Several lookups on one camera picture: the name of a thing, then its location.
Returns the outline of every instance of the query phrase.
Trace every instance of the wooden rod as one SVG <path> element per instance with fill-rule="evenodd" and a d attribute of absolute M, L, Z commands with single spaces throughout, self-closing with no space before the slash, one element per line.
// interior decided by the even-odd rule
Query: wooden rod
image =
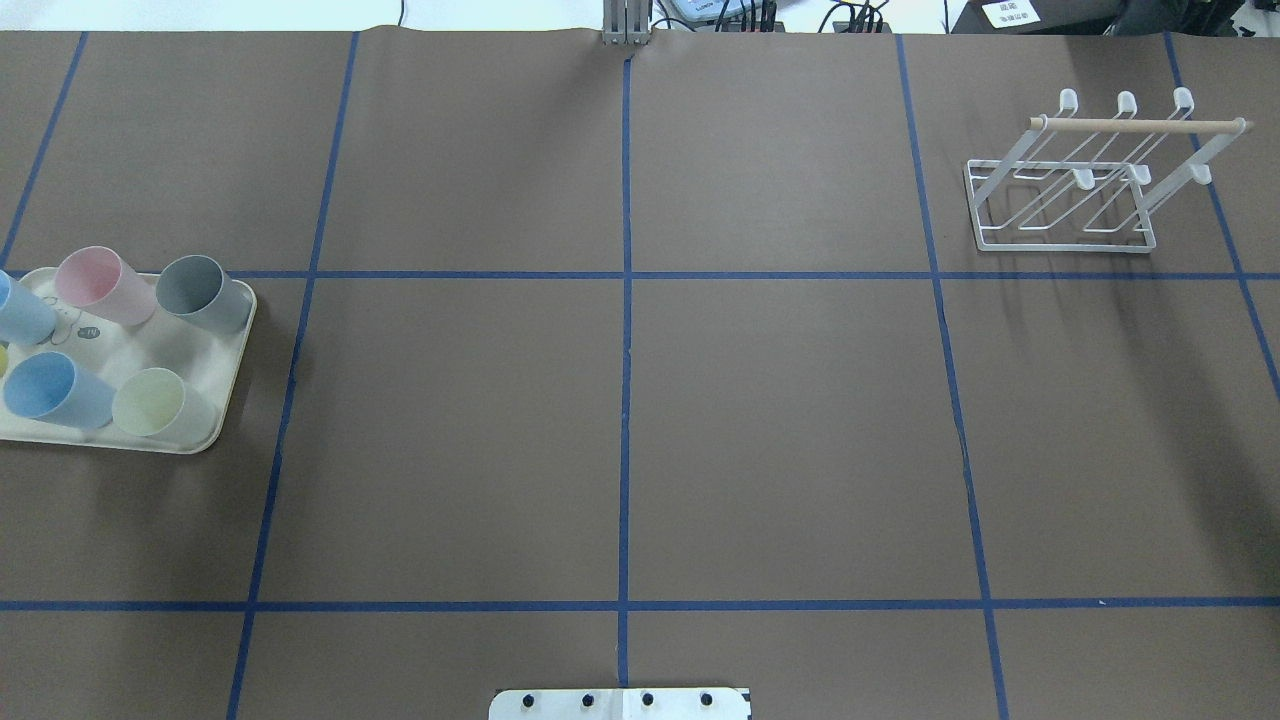
<path fill-rule="evenodd" d="M 1105 118 L 1029 118 L 1030 129 L 1068 132 L 1140 132 L 1171 135 L 1234 135 L 1253 129 L 1253 122 L 1234 120 L 1111 120 Z"/>

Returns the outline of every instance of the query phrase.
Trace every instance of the gray tabletop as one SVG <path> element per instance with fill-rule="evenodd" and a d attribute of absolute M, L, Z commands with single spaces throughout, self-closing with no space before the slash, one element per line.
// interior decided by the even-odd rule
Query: gray tabletop
<path fill-rule="evenodd" d="M 3 266 L 201 251 L 261 297 L 209 451 L 0 446 L 0 712 L 730 684 L 758 719 L 1274 714 L 1277 65 L 0 35 Z M 1160 114 L 1179 83 L 1260 126 L 1152 255 L 978 254 L 965 160 L 1062 87 Z"/>

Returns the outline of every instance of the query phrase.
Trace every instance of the white tray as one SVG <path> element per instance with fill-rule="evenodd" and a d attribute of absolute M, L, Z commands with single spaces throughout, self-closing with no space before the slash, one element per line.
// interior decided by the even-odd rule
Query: white tray
<path fill-rule="evenodd" d="M 155 284 L 157 277 L 142 274 L 142 279 L 150 284 Z M 4 402 L 0 402 L 0 439 L 174 455 L 193 455 L 214 445 L 214 441 L 223 432 L 227 405 L 232 397 L 232 388 L 236 386 L 241 359 L 244 356 L 248 331 L 253 327 L 253 316 L 257 314 L 257 295 L 253 293 L 253 288 L 241 281 L 232 281 L 248 293 L 252 306 L 248 311 L 248 320 L 241 332 L 233 336 L 220 336 L 179 320 L 159 307 L 150 320 L 133 328 L 125 328 L 72 307 L 59 300 L 54 292 L 54 268 L 32 270 L 19 282 L 58 310 L 58 328 L 50 340 L 36 346 L 10 343 L 9 370 L 13 370 L 18 363 L 27 357 L 49 350 L 65 352 L 86 370 L 116 388 L 138 370 L 168 368 L 182 375 L 214 404 L 214 407 L 218 409 L 218 427 L 214 428 L 209 439 L 198 445 L 173 445 L 131 436 L 114 424 L 96 430 L 78 430 L 50 423 L 37 423 L 18 418 L 4 406 Z"/>

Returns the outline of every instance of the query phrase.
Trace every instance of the cup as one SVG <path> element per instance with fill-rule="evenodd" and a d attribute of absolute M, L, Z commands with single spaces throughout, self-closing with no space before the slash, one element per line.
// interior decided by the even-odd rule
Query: cup
<path fill-rule="evenodd" d="M 0 340 L 38 345 L 54 334 L 58 313 L 9 273 L 0 272 Z"/>
<path fill-rule="evenodd" d="M 111 416 L 131 436 L 174 445 L 198 445 L 218 424 L 212 404 L 165 368 L 148 368 L 124 380 L 111 402 Z"/>
<path fill-rule="evenodd" d="M 155 288 L 110 247 L 72 252 L 54 274 L 58 297 L 122 325 L 145 323 L 155 313 Z"/>
<path fill-rule="evenodd" d="M 40 352 L 9 373 L 4 404 L 19 418 L 91 430 L 111 421 L 115 389 L 61 352 Z"/>
<path fill-rule="evenodd" d="M 160 273 L 156 301 L 197 328 L 230 334 L 244 327 L 252 301 L 212 258 L 187 255 Z"/>

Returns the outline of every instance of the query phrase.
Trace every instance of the blue cup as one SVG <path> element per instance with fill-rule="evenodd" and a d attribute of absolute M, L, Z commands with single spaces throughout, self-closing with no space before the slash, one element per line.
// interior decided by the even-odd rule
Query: blue cup
<path fill-rule="evenodd" d="M 0 273 L 0 340 L 38 345 L 54 334 L 58 313 L 8 273 Z"/>
<path fill-rule="evenodd" d="M 4 404 L 19 418 L 91 430 L 111 421 L 115 389 L 61 352 L 40 352 L 9 373 Z"/>

